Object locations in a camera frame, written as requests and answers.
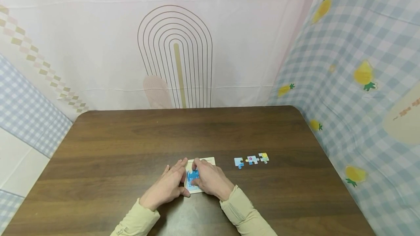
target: jigsaw puzzle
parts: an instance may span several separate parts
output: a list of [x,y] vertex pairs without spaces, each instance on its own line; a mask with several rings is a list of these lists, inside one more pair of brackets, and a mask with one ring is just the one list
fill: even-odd
[[[201,160],[206,160],[210,164],[216,165],[216,161],[215,161],[214,157],[201,158]],[[191,181],[193,179],[196,179],[196,178],[200,177],[200,174],[199,174],[198,170],[193,170],[193,165],[192,165],[193,161],[194,160],[188,160],[188,163],[185,167],[186,179],[185,179],[185,182],[184,182],[184,187],[186,189],[188,189],[190,194],[203,192],[198,186],[191,185]]]
[[260,156],[260,162],[264,162],[265,164],[267,164],[267,161],[270,161],[268,159],[267,153],[258,153],[258,155]]
[[260,160],[255,155],[254,156],[248,156],[246,158],[247,159],[245,161],[248,162],[250,165],[252,165],[252,164],[258,164],[258,161]]
[[235,159],[235,166],[239,169],[242,169],[244,163],[242,162],[244,158],[234,158]]

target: arch pattern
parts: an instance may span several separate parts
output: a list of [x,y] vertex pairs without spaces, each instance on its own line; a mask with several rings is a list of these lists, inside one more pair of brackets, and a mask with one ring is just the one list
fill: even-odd
[[164,80],[175,108],[211,107],[213,40],[201,18],[180,6],[157,7],[141,21],[137,42],[147,76]]

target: rainbow arch print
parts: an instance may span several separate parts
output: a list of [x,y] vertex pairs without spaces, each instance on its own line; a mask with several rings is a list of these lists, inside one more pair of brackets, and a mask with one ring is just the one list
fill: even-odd
[[137,43],[152,109],[211,107],[213,40],[201,18],[176,5],[157,7],[141,21]]

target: puzzle piece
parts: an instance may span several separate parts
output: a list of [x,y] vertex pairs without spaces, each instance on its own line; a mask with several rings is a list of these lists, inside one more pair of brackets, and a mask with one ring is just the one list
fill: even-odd
[[198,169],[197,170],[193,170],[193,171],[189,171],[189,170],[187,170],[187,172],[186,172],[186,178],[187,178],[187,180],[188,180],[188,183],[191,183],[191,181],[193,180],[193,179],[196,179],[196,178],[199,178],[200,176],[199,176],[199,173],[198,173]]
[[248,156],[247,159],[245,160],[246,162],[248,162],[250,165],[254,164],[258,164],[258,161],[260,159],[257,158],[255,155],[254,156]]
[[260,158],[260,161],[261,161],[261,162],[264,162],[265,164],[267,164],[267,163],[268,163],[267,161],[270,161],[270,160],[268,159],[268,155],[267,155],[267,153],[258,153],[258,155],[261,157],[261,158]]
[[243,164],[243,158],[234,158],[235,160],[235,166],[238,167],[239,169],[242,169],[242,167],[244,166]]

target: blue puzzle piece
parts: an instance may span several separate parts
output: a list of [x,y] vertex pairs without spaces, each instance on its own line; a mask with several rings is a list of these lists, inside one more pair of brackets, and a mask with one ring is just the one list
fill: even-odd
[[244,166],[244,164],[242,163],[243,158],[234,158],[235,160],[235,166],[238,167],[239,169],[242,169],[242,167]]
[[198,187],[197,186],[193,186],[193,185],[191,185],[191,181],[193,180],[193,179],[196,179],[196,178],[199,178],[200,176],[199,176],[199,173],[198,173],[198,169],[197,170],[193,170],[193,171],[189,171],[189,170],[187,170],[186,171],[186,188],[189,190],[189,191],[192,191],[192,190],[196,190],[196,189],[198,189]]
[[199,173],[198,173],[198,169],[197,170],[193,170],[193,171],[189,171],[187,170],[186,172],[186,179],[188,180],[188,183],[191,183],[191,181],[193,179],[199,178]]

